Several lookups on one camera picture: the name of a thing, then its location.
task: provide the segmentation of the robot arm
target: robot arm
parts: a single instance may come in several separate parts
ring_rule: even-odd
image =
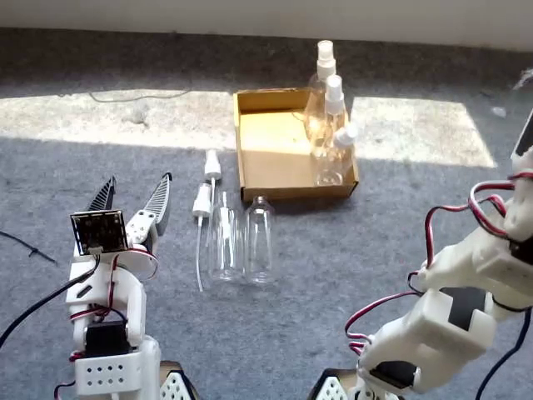
[[[155,273],[153,252],[167,225],[171,180],[169,173],[162,177],[147,205],[126,227],[122,212],[108,211],[114,178],[88,212],[71,216],[77,240],[71,279],[94,269],[88,279],[67,291],[80,398],[109,399],[113,393],[131,400],[160,396],[161,354],[157,341],[145,335],[146,294],[136,275]],[[120,318],[107,321],[110,313]]]
[[[465,209],[481,227],[414,272],[423,292],[412,310],[369,337],[350,334],[367,341],[351,344],[360,354],[353,397],[394,398],[448,383],[492,345],[498,322],[533,306],[532,116],[513,155],[511,180],[471,192],[472,200],[477,189],[495,183],[513,189],[503,215],[480,220],[470,201]]]

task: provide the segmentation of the cardboard tray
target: cardboard tray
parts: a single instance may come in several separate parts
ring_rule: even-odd
[[[315,186],[303,125],[306,89],[241,91],[233,95],[241,199],[347,198],[359,182],[357,165],[340,186]]]

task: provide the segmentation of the white wall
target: white wall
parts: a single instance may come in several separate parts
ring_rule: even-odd
[[[533,50],[532,0],[0,0],[0,26]]]

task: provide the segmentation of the clear plastic bottle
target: clear plastic bottle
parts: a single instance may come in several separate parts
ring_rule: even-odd
[[[307,139],[320,139],[320,132],[326,120],[324,112],[324,97],[326,95],[326,80],[336,73],[336,60],[333,57],[333,42],[322,40],[318,43],[318,59],[316,73],[309,80],[309,98],[304,111],[304,126]]]
[[[346,122],[346,106],[342,91],[342,78],[331,75],[326,80],[326,95],[324,103],[325,122],[321,131],[311,142],[311,154],[315,158],[323,157],[324,150],[333,137],[333,133],[344,127]]]
[[[247,209],[245,224],[245,277],[251,283],[276,279],[273,253],[274,208],[263,196],[255,197]]]
[[[222,192],[212,215],[209,246],[209,273],[213,281],[232,281],[242,277],[242,237],[238,213],[228,206]]]
[[[356,136],[356,125],[351,122],[336,131],[325,144],[322,156],[316,160],[317,186],[335,186],[344,183],[344,177],[353,165]]]

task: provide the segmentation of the white spray cap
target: white spray cap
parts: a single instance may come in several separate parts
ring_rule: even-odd
[[[338,148],[348,148],[356,142],[358,134],[357,125],[352,121],[333,133],[333,144]]]
[[[206,164],[203,168],[203,173],[206,179],[209,180],[212,178],[218,180],[222,177],[220,163],[218,162],[217,150],[211,149],[206,151]]]
[[[322,81],[336,73],[336,60],[333,57],[333,42],[322,40],[318,43],[318,59],[316,60],[316,75]]]
[[[344,92],[342,78],[331,75],[326,80],[326,113],[337,115],[344,112]]]
[[[197,198],[192,205],[192,215],[195,217],[211,215],[211,185],[203,183],[198,188]]]

